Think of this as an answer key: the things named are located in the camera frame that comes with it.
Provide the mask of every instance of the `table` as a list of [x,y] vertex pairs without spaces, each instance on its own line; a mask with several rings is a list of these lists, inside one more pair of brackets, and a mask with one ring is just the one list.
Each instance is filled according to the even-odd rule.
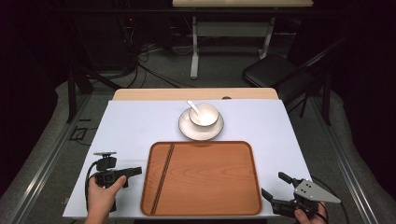
[[[312,7],[312,0],[173,0],[173,7]],[[264,36],[259,57],[267,54],[275,18],[267,21],[198,21],[192,17],[191,78],[198,78],[198,36]]]
[[[186,99],[196,103],[207,102],[218,108],[225,125],[214,141],[246,141],[251,145],[260,188],[278,199],[290,200],[293,198],[293,187],[280,180],[277,173],[281,171],[296,178],[309,178],[286,109],[273,89],[118,90],[108,103],[64,210],[64,217],[84,218],[87,215],[85,175],[89,166],[100,159],[93,152],[117,150],[117,169],[141,166],[143,174],[131,177],[129,188],[118,193],[118,210],[110,217],[151,218],[140,211],[149,149],[160,141],[190,141],[177,127],[180,114],[189,108]],[[271,205],[264,199],[262,203],[263,209],[257,216],[243,218],[274,217]]]

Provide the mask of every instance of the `chair backrest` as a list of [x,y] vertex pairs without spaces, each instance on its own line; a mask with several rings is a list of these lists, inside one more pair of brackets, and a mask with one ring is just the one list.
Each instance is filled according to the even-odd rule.
[[307,62],[298,66],[298,68],[296,70],[294,70],[294,72],[289,74],[283,80],[276,83],[276,85],[280,86],[284,82],[287,82],[290,79],[294,78],[295,76],[298,76],[302,72],[309,73],[313,77],[315,77],[316,74],[323,73],[326,69],[329,68],[329,65],[332,64],[332,60],[337,55],[336,52],[338,52],[342,48],[342,46],[344,46],[346,39],[347,39],[346,37],[342,37],[342,38],[338,39],[337,41],[333,42],[325,50],[323,50],[319,54],[315,55]]

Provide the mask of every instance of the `wooden tray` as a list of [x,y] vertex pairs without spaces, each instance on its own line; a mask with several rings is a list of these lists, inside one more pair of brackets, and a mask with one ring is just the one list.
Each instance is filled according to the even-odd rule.
[[141,201],[146,216],[252,216],[262,197],[246,142],[159,142]]

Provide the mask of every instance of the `white plate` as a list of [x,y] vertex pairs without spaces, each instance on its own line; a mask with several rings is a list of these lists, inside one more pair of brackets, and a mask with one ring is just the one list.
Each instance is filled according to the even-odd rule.
[[205,141],[216,137],[224,126],[224,119],[219,113],[218,121],[210,127],[198,126],[190,120],[189,117],[190,109],[186,109],[178,119],[178,127],[181,132],[187,137],[193,140]]

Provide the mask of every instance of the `spoon handle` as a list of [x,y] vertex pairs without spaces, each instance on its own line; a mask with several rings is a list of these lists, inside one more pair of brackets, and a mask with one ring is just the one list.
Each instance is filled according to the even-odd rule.
[[191,100],[188,100],[187,104],[192,107],[192,109],[195,111],[195,113],[197,113],[198,116],[201,116],[201,111],[195,106],[195,104]]

